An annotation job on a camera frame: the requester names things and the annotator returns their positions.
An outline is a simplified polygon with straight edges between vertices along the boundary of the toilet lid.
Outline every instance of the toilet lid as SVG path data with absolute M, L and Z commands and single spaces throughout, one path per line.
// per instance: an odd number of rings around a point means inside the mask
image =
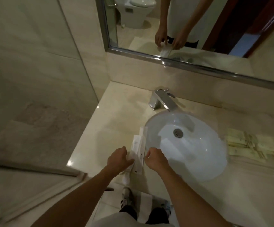
M 153 7 L 156 5 L 155 0 L 130 0 L 130 3 L 138 7 Z

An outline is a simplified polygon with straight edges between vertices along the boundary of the person's right arm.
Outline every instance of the person's right arm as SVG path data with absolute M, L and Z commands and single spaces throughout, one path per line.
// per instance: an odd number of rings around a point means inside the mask
M 173 171 L 160 149 L 151 147 L 144 161 L 163 180 L 180 227 L 230 227 L 230 224 L 211 205 Z
M 164 43 L 167 44 L 168 42 L 168 11 L 170 6 L 171 0 L 161 0 L 160 1 L 160 23 L 158 31 L 155 35 L 155 43 L 159 47 L 161 47 L 160 43 L 164 39 Z

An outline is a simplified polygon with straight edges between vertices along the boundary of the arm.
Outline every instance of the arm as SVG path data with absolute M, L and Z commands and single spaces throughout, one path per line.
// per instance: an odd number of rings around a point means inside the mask
M 134 160 L 126 160 L 126 155 L 125 147 L 115 150 L 99 174 L 53 205 L 32 227 L 85 227 L 111 180 L 133 164 Z
M 171 0 L 161 0 L 160 2 L 160 24 L 158 31 L 155 35 L 155 43 L 161 47 L 160 43 L 164 39 L 164 43 L 168 43 L 168 11 Z
M 193 27 L 198 23 L 198 21 L 202 18 L 208 8 L 211 6 L 214 0 L 200 0 L 196 9 L 194 10 L 192 16 L 185 24 L 184 28 L 180 31 L 178 36 L 173 41 L 173 49 L 178 50 L 181 49 L 188 39 L 188 35 L 190 34 Z
M 145 163 L 163 180 L 180 227 L 230 227 L 230 224 L 213 207 L 173 171 L 160 149 L 151 147 L 145 157 Z

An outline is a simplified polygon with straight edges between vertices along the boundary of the person's left hand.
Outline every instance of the person's left hand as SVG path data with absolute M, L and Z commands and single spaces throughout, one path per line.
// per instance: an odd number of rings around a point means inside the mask
M 123 146 L 122 148 L 115 150 L 112 155 L 109 156 L 105 169 L 113 177 L 116 177 L 118 174 L 134 163 L 134 159 L 126 160 L 126 155 L 126 147 Z
M 188 35 L 190 34 L 190 30 L 187 30 L 185 28 L 183 28 L 179 34 L 177 35 L 177 37 L 174 39 L 172 46 L 173 46 L 173 50 L 179 50 L 181 48 L 184 47 L 186 40 L 188 39 Z

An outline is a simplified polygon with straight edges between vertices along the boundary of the faucet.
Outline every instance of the faucet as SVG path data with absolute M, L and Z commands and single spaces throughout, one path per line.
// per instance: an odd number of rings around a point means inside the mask
M 168 110 L 174 111 L 178 108 L 177 104 L 169 97 L 175 98 L 174 95 L 168 93 L 168 89 L 158 89 L 152 92 L 149 105 L 153 110 L 160 108 L 161 104 Z

